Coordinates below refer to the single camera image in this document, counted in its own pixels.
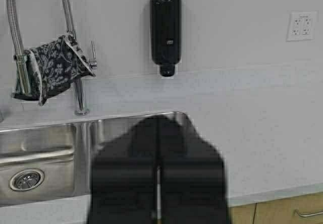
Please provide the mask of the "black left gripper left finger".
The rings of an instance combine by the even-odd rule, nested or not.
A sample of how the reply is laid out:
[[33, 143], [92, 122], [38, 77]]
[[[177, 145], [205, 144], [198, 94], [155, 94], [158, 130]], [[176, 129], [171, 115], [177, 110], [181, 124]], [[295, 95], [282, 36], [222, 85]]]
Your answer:
[[88, 223], [155, 223], [157, 127], [157, 118], [148, 117], [98, 145]]

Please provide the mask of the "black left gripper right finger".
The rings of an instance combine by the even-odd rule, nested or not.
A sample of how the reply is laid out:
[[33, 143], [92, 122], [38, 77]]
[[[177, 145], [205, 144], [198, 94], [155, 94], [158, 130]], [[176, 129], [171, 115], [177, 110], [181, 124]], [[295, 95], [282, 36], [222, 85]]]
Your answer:
[[192, 126], [157, 120], [163, 223], [231, 223], [224, 160]]

